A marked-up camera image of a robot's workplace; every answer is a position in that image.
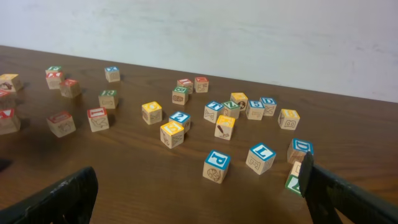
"wooden table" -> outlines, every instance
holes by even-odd
[[[71,100],[49,90],[45,69],[51,65],[62,65],[83,94]],[[120,68],[121,82],[106,81],[104,67],[112,65]],[[92,223],[311,223],[305,200],[284,188],[292,138],[314,144],[317,164],[398,205],[398,104],[207,76],[209,92],[194,93],[180,106],[171,96],[177,80],[198,74],[10,47],[0,47],[2,73],[20,74],[24,89],[17,92],[21,130],[0,136],[0,157],[13,160],[0,173],[0,209],[93,166],[99,192]],[[99,107],[105,89],[119,92],[119,107],[108,110],[109,130],[92,133],[86,111]],[[215,124],[203,119],[205,104],[240,91],[249,99],[275,98],[275,115],[252,121],[241,112],[232,139],[215,138]],[[162,105],[161,123],[142,119],[141,105],[150,101]],[[295,131],[279,128],[282,108],[298,111]],[[59,139],[45,119],[62,110],[72,114],[77,130]],[[168,149],[159,127],[177,110],[191,114],[192,128],[183,144]],[[245,164],[259,142],[277,153],[262,175]],[[201,176],[212,149],[231,156],[222,184]]]

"white wall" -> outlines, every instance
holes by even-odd
[[[0,45],[398,102],[397,0],[1,0]]]

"letter cube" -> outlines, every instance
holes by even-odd
[[[184,133],[187,133],[191,128],[191,116],[181,111],[177,111],[172,116],[170,116],[169,122],[171,121],[175,121],[181,126],[183,126]]]
[[[205,77],[195,78],[195,91],[197,93],[207,93],[209,90],[209,80]]]
[[[0,134],[19,131],[21,121],[15,115],[14,109],[0,110]]]
[[[119,103],[119,96],[116,90],[104,90],[99,94],[99,106],[106,109],[115,109]]]
[[[105,108],[87,110],[88,122],[92,132],[109,128],[108,115]]]
[[[62,72],[62,66],[50,66],[46,69],[45,74]]]
[[[295,110],[281,109],[278,123],[280,128],[288,130],[296,130],[299,124],[300,116]]]
[[[177,80],[177,86],[185,87],[188,89],[188,94],[193,93],[193,82],[189,79]]]
[[[241,112],[241,107],[239,105],[233,101],[224,102],[222,105],[224,106],[223,115],[230,116],[235,119],[239,118],[239,114]]]
[[[263,174],[274,163],[276,153],[263,143],[255,145],[249,150],[246,165],[257,174]]]
[[[108,82],[120,81],[120,71],[116,66],[105,68],[105,78]]]
[[[3,74],[0,76],[0,90],[18,91],[22,88],[18,74]]]
[[[162,121],[162,107],[156,101],[142,105],[142,118],[147,124]]]
[[[260,101],[249,100],[248,107],[246,108],[246,115],[248,119],[261,120],[264,114],[265,107]]]
[[[81,93],[79,82],[76,80],[65,80],[60,83],[61,95],[74,98]]]
[[[218,115],[221,114],[224,106],[212,101],[205,106],[204,118],[212,123],[216,123]]]
[[[313,146],[309,141],[293,138],[287,149],[287,162],[293,164],[295,161],[303,162],[307,152],[313,155]]]
[[[0,110],[10,109],[15,107],[15,100],[7,91],[0,90]]]
[[[300,186],[299,186],[300,168],[301,168],[301,162],[295,161],[285,184],[286,189],[289,189],[299,195],[301,195]]]
[[[51,132],[58,138],[76,131],[75,122],[73,122],[72,116],[66,111],[47,118],[47,124],[49,124]]]
[[[266,107],[264,110],[264,116],[273,116],[276,110],[276,101],[267,97],[261,97],[260,101]]]
[[[216,123],[215,137],[230,140],[234,129],[235,118],[220,115]]]
[[[188,89],[185,87],[175,87],[173,90],[172,102],[178,105],[185,105],[188,101]]]
[[[174,148],[184,142],[184,127],[175,121],[160,127],[160,140],[169,148]]]
[[[228,171],[231,156],[212,150],[205,160],[203,176],[216,183],[222,183]]]
[[[248,97],[244,93],[231,93],[231,101],[235,102],[241,107],[241,111],[246,110],[248,104]]]
[[[65,77],[62,72],[48,73],[46,74],[45,79],[47,80],[50,90],[59,89],[60,83],[65,81]]]

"wooden block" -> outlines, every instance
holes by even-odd
[[[108,114],[105,108],[87,110],[88,122],[92,132],[102,131],[109,128]]]
[[[119,96],[116,90],[104,90],[99,94],[99,106],[106,109],[115,109],[119,103]]]
[[[160,127],[160,140],[169,148],[174,148],[184,142],[184,127],[171,121]]]
[[[193,93],[193,82],[187,78],[183,80],[177,80],[177,86],[185,87],[188,89],[188,94]]]
[[[11,109],[16,106],[12,95],[4,90],[0,90],[0,110]]]
[[[116,66],[105,68],[105,78],[108,82],[120,81],[120,71]]]
[[[239,105],[241,107],[241,111],[245,111],[249,99],[244,93],[231,93],[230,100]]]
[[[232,136],[232,131],[234,129],[234,124],[235,118],[220,115],[217,119],[216,131],[214,132],[214,136],[221,139],[230,140]]]
[[[172,116],[170,116],[169,122],[171,121],[175,121],[181,126],[183,126],[184,133],[187,133],[191,128],[191,116],[181,111],[177,111]]]
[[[0,90],[18,91],[22,88],[18,74],[3,74],[0,76]]]
[[[260,101],[249,100],[246,108],[246,116],[248,119],[261,120],[264,114],[265,107]]]
[[[178,105],[185,105],[188,101],[188,88],[175,87],[172,94],[172,102]]]
[[[290,171],[289,177],[287,178],[285,188],[293,191],[296,194],[301,195],[299,186],[299,173],[301,168],[301,162],[294,162],[293,168]]]
[[[276,153],[263,143],[255,145],[249,150],[246,165],[261,175],[274,163]]]
[[[313,155],[313,146],[309,141],[293,138],[287,149],[287,162],[293,164],[295,161],[303,162],[307,152]]]
[[[268,97],[261,97],[260,101],[266,107],[264,110],[264,116],[273,116],[276,110],[276,101]]]
[[[299,124],[300,116],[295,110],[281,109],[278,123],[280,128],[288,130],[296,130]]]
[[[221,114],[224,106],[212,101],[205,106],[204,118],[212,123],[216,123],[218,116]]]
[[[209,90],[209,80],[205,77],[195,78],[195,91],[197,93],[207,93]]]
[[[223,115],[229,116],[229,117],[232,117],[235,119],[239,118],[239,114],[241,112],[241,107],[239,105],[237,105],[233,101],[224,102],[224,103],[222,103],[222,105],[224,106]]]
[[[60,83],[61,95],[74,98],[81,93],[79,82],[76,80],[65,80]]]
[[[203,176],[216,183],[222,183],[228,171],[231,157],[216,150],[212,150],[205,160]]]
[[[65,81],[65,77],[63,76],[62,72],[57,73],[48,73],[45,76],[47,80],[47,84],[49,85],[50,90],[56,90],[60,88],[60,83]]]
[[[50,66],[46,69],[45,74],[62,72],[62,66]]]
[[[162,107],[156,101],[142,105],[142,118],[147,124],[161,122]]]
[[[9,134],[19,131],[21,121],[15,115],[14,109],[0,110],[0,134]]]
[[[47,118],[47,124],[49,124],[51,132],[58,138],[76,131],[75,122],[73,122],[72,116],[66,111]]]

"brown table surface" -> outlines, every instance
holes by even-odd
[[[51,65],[62,65],[83,93],[71,100],[49,90],[45,69]],[[119,67],[121,82],[106,81],[104,67],[112,65]],[[92,223],[311,223],[304,198],[284,188],[292,138],[313,143],[317,164],[398,205],[396,103],[206,76],[209,92],[194,93],[180,106],[171,97],[177,80],[202,75],[10,47],[0,47],[3,73],[18,73],[24,89],[16,94],[21,130],[0,136],[0,157],[13,160],[0,172],[0,209],[93,166],[99,191]],[[119,106],[108,110],[110,129],[92,133],[86,111],[99,107],[98,95],[106,89],[118,91]],[[275,115],[253,121],[241,112],[232,139],[215,138],[204,107],[228,101],[231,92],[275,98]],[[150,101],[163,107],[162,122],[147,125],[142,119],[141,105]],[[279,128],[282,108],[298,111],[295,131]],[[76,131],[57,138],[45,119],[62,110],[72,114]],[[169,149],[159,127],[177,110],[191,115],[192,128],[183,144]],[[277,153],[262,175],[245,164],[249,148],[259,142]],[[212,149],[231,156],[222,184],[202,177]]]

